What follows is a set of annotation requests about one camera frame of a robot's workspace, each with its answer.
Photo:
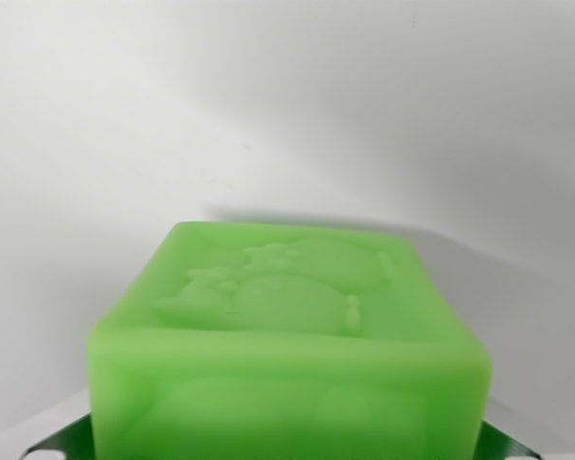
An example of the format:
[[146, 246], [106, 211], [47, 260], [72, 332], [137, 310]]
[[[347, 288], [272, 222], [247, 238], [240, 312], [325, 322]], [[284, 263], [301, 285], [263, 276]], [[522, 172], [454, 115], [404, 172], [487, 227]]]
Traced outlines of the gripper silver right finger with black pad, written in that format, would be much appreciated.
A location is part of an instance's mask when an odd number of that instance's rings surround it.
[[479, 436], [480, 459], [575, 459], [575, 448], [553, 432], [489, 398]]

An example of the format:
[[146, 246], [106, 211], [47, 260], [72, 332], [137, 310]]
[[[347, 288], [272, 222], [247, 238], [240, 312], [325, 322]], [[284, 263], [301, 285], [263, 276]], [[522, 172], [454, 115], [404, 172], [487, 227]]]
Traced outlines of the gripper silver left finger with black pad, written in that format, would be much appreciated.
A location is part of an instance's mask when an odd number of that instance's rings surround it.
[[85, 388], [0, 432], [0, 459], [93, 459]]

